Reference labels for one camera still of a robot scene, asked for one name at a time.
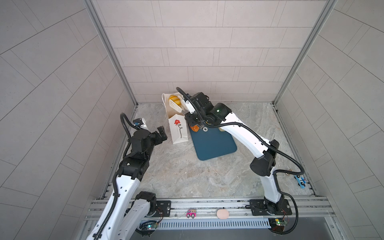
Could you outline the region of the white paper gift bag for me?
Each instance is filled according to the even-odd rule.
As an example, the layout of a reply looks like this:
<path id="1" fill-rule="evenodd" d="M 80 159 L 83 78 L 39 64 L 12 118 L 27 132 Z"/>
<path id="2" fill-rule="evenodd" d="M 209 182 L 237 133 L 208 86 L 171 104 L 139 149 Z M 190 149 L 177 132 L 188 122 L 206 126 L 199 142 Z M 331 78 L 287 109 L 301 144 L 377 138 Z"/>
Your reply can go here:
<path id="1" fill-rule="evenodd" d="M 188 124 L 186 122 L 184 112 L 178 113 L 177 111 L 175 111 L 169 106 L 170 95 L 176 95 L 181 100 L 183 100 L 183 97 L 180 93 L 162 94 L 162 100 L 166 108 L 166 115 L 167 115 L 167 119 L 170 126 L 172 142 L 175 145 L 175 144 L 187 142 L 189 140 L 188 138 L 189 130 L 188 130 Z"/>

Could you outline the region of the red-brown triangular bread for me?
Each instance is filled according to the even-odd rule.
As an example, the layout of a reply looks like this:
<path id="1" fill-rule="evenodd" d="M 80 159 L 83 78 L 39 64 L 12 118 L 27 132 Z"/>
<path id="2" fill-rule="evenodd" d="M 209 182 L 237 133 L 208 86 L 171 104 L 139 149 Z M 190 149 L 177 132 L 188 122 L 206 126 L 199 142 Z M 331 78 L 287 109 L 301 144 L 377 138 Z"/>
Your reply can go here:
<path id="1" fill-rule="evenodd" d="M 198 132 L 199 131 L 199 126 L 198 125 L 195 125 L 195 126 L 190 126 L 191 130 L 194 131 L 194 132 Z"/>

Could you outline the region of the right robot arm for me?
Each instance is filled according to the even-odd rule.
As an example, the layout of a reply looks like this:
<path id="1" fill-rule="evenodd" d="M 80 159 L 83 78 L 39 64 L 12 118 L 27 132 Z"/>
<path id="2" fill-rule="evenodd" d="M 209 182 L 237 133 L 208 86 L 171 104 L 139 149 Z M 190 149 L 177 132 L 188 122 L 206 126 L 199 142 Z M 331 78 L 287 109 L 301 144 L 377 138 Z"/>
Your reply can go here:
<path id="1" fill-rule="evenodd" d="M 279 215 L 283 212 L 284 196 L 280 190 L 277 176 L 273 174 L 276 170 L 275 140 L 269 142 L 252 131 L 245 125 L 233 111 L 225 104 L 218 103 L 215 106 L 203 93 L 190 96 L 181 89 L 188 114 L 196 120 L 198 125 L 205 128 L 221 128 L 241 142 L 254 155 L 250 164 L 251 170 L 257 174 L 264 188 L 264 205 L 266 211 L 271 215 Z"/>

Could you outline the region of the white slotted tongs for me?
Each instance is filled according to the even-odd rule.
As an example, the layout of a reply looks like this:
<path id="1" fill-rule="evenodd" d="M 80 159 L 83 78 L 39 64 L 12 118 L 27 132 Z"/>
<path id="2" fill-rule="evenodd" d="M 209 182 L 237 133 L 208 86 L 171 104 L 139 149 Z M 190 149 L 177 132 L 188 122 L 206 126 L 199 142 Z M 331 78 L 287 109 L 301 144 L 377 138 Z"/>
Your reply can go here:
<path id="1" fill-rule="evenodd" d="M 175 111 L 177 111 L 178 113 L 182 113 L 183 112 L 183 105 L 182 105 L 181 99 L 178 96 L 176 96 L 176 95 L 170 95 L 170 97 L 169 97 L 169 106 L 172 109 L 174 109 Z M 200 127 L 199 125 L 192 126 L 190 124 L 190 128 L 194 132 L 198 132 L 200 129 L 202 129 L 204 132 L 208 131 L 208 128 Z"/>

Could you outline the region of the small striped bun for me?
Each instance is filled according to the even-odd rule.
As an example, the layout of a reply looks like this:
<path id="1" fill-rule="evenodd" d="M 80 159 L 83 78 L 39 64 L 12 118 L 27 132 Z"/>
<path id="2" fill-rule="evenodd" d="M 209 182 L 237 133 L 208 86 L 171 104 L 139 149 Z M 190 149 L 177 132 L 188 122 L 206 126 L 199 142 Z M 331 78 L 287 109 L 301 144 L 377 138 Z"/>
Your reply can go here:
<path id="1" fill-rule="evenodd" d="M 176 95 L 170 95 L 169 96 L 169 105 L 170 106 L 178 106 L 180 108 L 182 107 L 181 100 Z"/>

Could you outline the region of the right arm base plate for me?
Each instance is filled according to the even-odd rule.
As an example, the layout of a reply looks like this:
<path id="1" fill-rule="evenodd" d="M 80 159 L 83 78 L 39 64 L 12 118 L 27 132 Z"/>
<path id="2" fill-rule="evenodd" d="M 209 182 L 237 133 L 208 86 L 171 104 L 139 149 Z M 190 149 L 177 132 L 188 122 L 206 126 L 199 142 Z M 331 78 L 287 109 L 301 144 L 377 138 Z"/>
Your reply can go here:
<path id="1" fill-rule="evenodd" d="M 268 200 L 250 200 L 249 206 L 253 216 L 282 216 L 284 214 L 290 216 L 293 214 L 291 205 L 286 199 L 282 199 L 278 203 Z"/>

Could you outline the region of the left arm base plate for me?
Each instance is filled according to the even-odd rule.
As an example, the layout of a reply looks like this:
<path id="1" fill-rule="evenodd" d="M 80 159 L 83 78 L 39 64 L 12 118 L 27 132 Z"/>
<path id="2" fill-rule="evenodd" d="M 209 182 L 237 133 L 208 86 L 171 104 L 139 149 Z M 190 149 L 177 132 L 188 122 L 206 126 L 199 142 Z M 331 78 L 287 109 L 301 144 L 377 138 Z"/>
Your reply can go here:
<path id="1" fill-rule="evenodd" d="M 152 218 L 169 217 L 171 214 L 171 201 L 157 201 L 156 210 Z"/>

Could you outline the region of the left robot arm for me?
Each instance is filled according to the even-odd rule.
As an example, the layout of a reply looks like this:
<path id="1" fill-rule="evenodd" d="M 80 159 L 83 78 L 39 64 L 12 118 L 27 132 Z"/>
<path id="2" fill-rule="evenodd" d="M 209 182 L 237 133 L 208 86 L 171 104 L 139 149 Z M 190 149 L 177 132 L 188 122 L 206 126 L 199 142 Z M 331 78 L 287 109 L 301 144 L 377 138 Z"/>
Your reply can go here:
<path id="1" fill-rule="evenodd" d="M 134 132 L 131 152 L 123 157 L 114 174 L 113 194 L 88 240 L 129 240 L 145 216 L 156 212 L 156 194 L 150 192 L 140 192 L 127 209 L 150 165 L 154 147 L 167 139 L 163 126 L 152 133 L 147 129 Z"/>

